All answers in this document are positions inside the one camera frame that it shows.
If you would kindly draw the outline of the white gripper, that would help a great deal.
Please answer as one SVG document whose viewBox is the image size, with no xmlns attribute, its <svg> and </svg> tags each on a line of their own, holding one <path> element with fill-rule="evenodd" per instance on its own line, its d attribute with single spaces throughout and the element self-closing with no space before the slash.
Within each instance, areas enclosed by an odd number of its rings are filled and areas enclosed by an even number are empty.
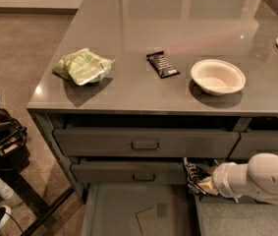
<svg viewBox="0 0 278 236">
<path fill-rule="evenodd" d="M 211 166 L 207 173 L 212 175 L 199 180 L 197 184 L 205 193 L 237 201 L 242 195 L 240 188 L 244 183 L 243 166 L 234 162 L 222 163 L 218 167 Z"/>
</svg>

